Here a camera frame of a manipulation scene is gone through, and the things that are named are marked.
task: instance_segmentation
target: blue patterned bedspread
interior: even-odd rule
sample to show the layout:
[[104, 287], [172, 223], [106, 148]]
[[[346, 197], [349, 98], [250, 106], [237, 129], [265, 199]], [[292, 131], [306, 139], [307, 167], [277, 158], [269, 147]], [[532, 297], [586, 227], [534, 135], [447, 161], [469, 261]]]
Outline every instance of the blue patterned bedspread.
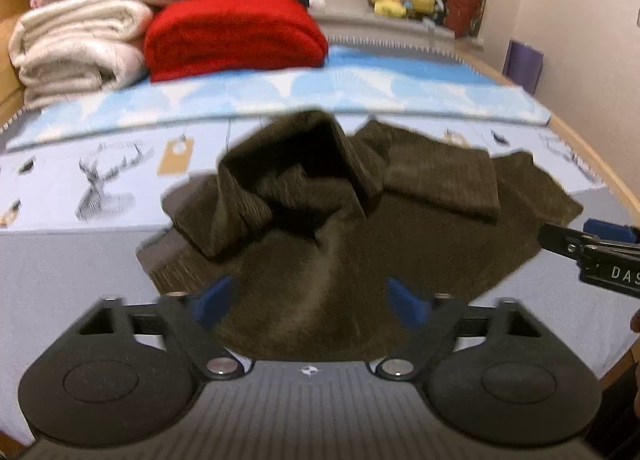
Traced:
[[158, 123], [320, 108], [546, 125], [550, 112], [524, 90], [495, 84], [460, 63], [372, 56], [332, 47], [323, 68], [228, 71], [141, 82], [43, 109], [10, 149]]

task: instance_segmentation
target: crumpled brown cloth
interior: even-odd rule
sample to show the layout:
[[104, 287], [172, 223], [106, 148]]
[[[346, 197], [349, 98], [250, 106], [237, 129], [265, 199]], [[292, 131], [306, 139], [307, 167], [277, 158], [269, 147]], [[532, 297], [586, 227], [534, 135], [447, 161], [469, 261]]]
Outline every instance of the crumpled brown cloth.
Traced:
[[582, 211], [529, 153], [491, 159], [370, 121], [278, 117], [230, 150], [217, 175], [170, 192], [174, 227], [138, 258], [160, 293], [234, 276], [214, 332], [255, 359], [373, 359], [404, 332], [385, 278], [472, 300], [540, 250], [543, 221]]

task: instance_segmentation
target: wooden bed frame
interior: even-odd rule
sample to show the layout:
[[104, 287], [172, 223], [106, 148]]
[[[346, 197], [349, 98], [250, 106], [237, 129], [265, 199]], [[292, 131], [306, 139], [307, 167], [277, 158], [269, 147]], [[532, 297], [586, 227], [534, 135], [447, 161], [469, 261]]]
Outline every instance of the wooden bed frame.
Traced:
[[[345, 11], [349, 11], [351, 15], [366, 14], [361, 2], [362, 0], [359, 0], [357, 3], [354, 3], [351, 0], [348, 4], [344, 3], [343, 7], [339, 8], [339, 10], [330, 9], [329, 11], [316, 14], [316, 19], [325, 34], [345, 32], [345, 26], [354, 19], [353, 17], [345, 16]], [[0, 0], [0, 46], [6, 47], [8, 45], [9, 37], [13, 32], [17, 19], [28, 10], [29, 0]], [[396, 24], [394, 23], [395, 21], [405, 23]], [[505, 78], [500, 72], [494, 70], [479, 59], [478, 47], [473, 43], [469, 43], [468, 41], [454, 42], [450, 37], [439, 36], [438, 33], [434, 33], [433, 31], [428, 32], [420, 30], [419, 28], [416, 29], [405, 20], [394, 20], [391, 23], [387, 20], [382, 20], [381, 24], [385, 27], [387, 33], [392, 33], [392, 31], [398, 27], [413, 31], [410, 36], [418, 40], [417, 43], [423, 46], [438, 49], [449, 47], [460, 60], [468, 63], [479, 73], [494, 79], [494, 81], [500, 84], [507, 86], [513, 85], [513, 82]], [[357, 27], [357, 32], [362, 33], [363, 28], [372, 27], [364, 26], [362, 22], [360, 22]], [[21, 108], [23, 88], [11, 65], [6, 49], [0, 50], [0, 127], [10, 121]], [[586, 164], [600, 176], [610, 191], [628, 209], [634, 221], [640, 225], [640, 200], [636, 198], [634, 193], [631, 192], [613, 169], [578, 135], [577, 131], [562, 121], [560, 117], [555, 114], [552, 115], [549, 127], [567, 142], [567, 144], [583, 158]], [[636, 342], [631, 350], [601, 379], [603, 387], [609, 386], [615, 379], [620, 377], [626, 369], [635, 362], [638, 362], [639, 358], [640, 342]], [[4, 451], [7, 455], [14, 456], [23, 449], [24, 446], [22, 444], [0, 432], [0, 452]]]

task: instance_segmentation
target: red towel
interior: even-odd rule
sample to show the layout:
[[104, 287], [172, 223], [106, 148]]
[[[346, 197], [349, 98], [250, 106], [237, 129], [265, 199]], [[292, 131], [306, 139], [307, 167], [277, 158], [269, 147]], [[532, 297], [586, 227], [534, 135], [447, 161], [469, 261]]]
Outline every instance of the red towel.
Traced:
[[315, 20], [295, 0], [185, 0], [160, 12], [145, 37], [151, 81], [321, 66], [327, 50]]

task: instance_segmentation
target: white folded blanket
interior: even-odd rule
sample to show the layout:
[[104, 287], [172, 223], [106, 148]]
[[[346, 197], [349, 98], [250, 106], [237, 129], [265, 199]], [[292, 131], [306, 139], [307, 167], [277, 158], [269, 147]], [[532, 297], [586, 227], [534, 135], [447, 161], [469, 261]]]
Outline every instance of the white folded blanket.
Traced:
[[89, 92], [126, 87], [146, 74], [136, 47], [89, 36], [50, 38], [27, 53], [18, 73], [25, 108], [42, 108]]
[[151, 9], [135, 0], [60, 0], [25, 13], [9, 40], [9, 57], [15, 67], [27, 53], [46, 39], [91, 36], [128, 42], [145, 33]]

